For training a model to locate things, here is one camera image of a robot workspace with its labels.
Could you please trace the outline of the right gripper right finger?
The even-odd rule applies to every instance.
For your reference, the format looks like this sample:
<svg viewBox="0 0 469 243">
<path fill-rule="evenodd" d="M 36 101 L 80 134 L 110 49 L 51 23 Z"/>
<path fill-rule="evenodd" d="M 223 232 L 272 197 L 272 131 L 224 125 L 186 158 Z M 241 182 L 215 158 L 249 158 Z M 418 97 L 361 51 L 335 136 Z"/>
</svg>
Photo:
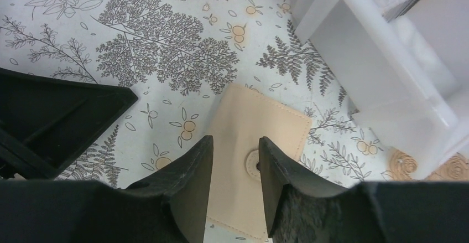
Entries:
<svg viewBox="0 0 469 243">
<path fill-rule="evenodd" d="M 259 140 L 268 236 L 274 242 L 467 242 L 468 183 L 360 182 L 345 188 Z"/>
</svg>

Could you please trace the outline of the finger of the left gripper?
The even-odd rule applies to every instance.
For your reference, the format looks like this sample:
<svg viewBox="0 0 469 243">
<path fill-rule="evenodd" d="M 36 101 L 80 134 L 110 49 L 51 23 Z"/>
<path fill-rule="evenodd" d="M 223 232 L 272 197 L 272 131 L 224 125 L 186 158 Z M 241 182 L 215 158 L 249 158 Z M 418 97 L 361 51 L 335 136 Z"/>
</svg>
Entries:
<svg viewBox="0 0 469 243">
<path fill-rule="evenodd" d="M 138 100 L 129 88 L 1 70 L 1 178 L 52 179 Z"/>
</svg>

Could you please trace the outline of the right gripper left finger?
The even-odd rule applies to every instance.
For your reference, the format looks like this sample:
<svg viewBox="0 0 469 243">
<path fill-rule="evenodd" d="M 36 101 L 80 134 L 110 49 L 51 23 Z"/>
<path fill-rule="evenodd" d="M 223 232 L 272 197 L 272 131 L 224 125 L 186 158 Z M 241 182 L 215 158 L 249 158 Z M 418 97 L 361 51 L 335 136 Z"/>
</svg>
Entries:
<svg viewBox="0 0 469 243">
<path fill-rule="evenodd" d="M 125 189 L 95 180 L 1 181 L 2 242 L 203 242 L 213 137 Z"/>
</svg>

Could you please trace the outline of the beige card holder wallet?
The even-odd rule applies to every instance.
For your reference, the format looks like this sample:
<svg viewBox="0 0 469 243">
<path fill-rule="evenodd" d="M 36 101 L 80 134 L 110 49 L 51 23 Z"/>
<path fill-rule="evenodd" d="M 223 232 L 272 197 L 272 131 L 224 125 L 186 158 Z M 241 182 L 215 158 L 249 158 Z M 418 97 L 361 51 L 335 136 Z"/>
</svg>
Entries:
<svg viewBox="0 0 469 243">
<path fill-rule="evenodd" d="M 268 137 L 297 161 L 312 120 L 247 87 L 230 84 L 207 130 L 213 137 L 208 220 L 255 242 L 267 240 L 259 139 Z"/>
</svg>

